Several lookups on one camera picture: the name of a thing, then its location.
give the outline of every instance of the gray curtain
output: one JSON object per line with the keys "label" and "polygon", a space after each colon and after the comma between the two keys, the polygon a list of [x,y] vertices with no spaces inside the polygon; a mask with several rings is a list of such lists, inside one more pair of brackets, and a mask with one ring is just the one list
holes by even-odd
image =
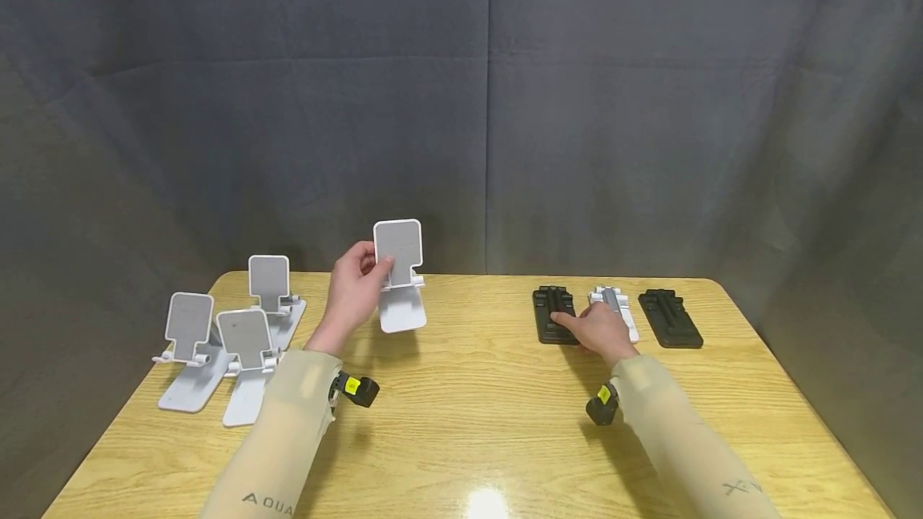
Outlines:
{"label": "gray curtain", "polygon": [[249,254],[709,276],[923,513],[923,0],[0,0],[0,512]]}

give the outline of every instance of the white phone stand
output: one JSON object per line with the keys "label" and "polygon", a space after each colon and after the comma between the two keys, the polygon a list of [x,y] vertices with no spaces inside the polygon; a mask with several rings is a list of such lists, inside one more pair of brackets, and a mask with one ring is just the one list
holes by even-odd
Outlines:
{"label": "white phone stand", "polygon": [[379,221],[372,229],[376,262],[394,257],[394,266],[381,288],[378,316],[381,330],[400,332],[419,329],[426,324],[426,311],[420,288],[423,277],[413,269],[423,264],[423,232],[420,221],[400,219]]}
{"label": "white phone stand", "polygon": [[292,342],[305,302],[292,295],[289,286],[289,259],[284,255],[254,255],[248,261],[250,296],[259,296],[266,313],[274,348],[286,349]]}
{"label": "white phone stand", "polygon": [[231,357],[212,330],[214,306],[211,295],[172,294],[164,333],[172,348],[152,359],[156,363],[183,363],[184,367],[160,397],[159,408],[198,413],[224,377]]}
{"label": "white phone stand", "polygon": [[634,324],[634,317],[631,316],[629,309],[629,296],[622,295],[622,290],[613,287],[597,287],[587,295],[590,305],[596,302],[606,303],[612,311],[621,315],[625,324],[629,327],[629,339],[632,343],[637,343],[640,339],[638,327]]}
{"label": "white phone stand", "polygon": [[269,331],[267,314],[262,308],[244,308],[220,312],[215,320],[224,350],[235,357],[225,376],[237,379],[224,411],[224,427],[254,424],[260,415],[267,381],[279,365],[280,357],[280,349],[274,345]]}

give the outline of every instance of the wooden table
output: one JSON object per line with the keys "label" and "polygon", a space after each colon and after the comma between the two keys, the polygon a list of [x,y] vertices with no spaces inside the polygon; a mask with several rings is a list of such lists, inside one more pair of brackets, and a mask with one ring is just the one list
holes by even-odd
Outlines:
{"label": "wooden table", "polygon": [[[426,276],[429,323],[385,335],[377,321],[345,352],[346,368],[381,384],[375,405],[341,401],[296,517],[539,519],[676,517],[631,430],[583,411],[608,377],[575,348],[540,344],[532,291],[564,284],[585,305],[596,284],[631,297],[638,348],[685,387],[788,519],[891,517],[728,294],[706,279]],[[308,311],[292,346],[321,317],[328,275],[292,274]],[[663,349],[637,305],[674,288],[703,333],[700,350]],[[212,289],[215,312],[253,302],[247,274]],[[196,517],[247,428],[223,428],[232,381],[206,408],[160,411],[177,367],[156,365],[61,491],[47,518]]]}

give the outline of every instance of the beige sleeve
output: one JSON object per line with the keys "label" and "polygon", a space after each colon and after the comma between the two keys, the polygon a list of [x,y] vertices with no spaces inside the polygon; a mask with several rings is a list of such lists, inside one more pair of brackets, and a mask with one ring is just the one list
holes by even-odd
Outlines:
{"label": "beige sleeve", "polygon": [[260,416],[205,501],[207,519],[293,517],[333,414],[328,395],[342,361],[287,351],[266,387]]}
{"label": "beige sleeve", "polygon": [[611,383],[625,422],[683,517],[781,519],[759,482],[702,421],[659,361],[652,356],[620,361]]}

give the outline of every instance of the left hand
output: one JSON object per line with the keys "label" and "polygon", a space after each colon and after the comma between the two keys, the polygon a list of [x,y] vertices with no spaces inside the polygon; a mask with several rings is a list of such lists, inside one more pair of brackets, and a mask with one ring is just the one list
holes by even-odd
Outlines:
{"label": "left hand", "polygon": [[324,318],[304,348],[339,355],[353,332],[375,312],[393,265],[390,257],[375,263],[375,243],[370,240],[357,242],[340,257],[330,275]]}

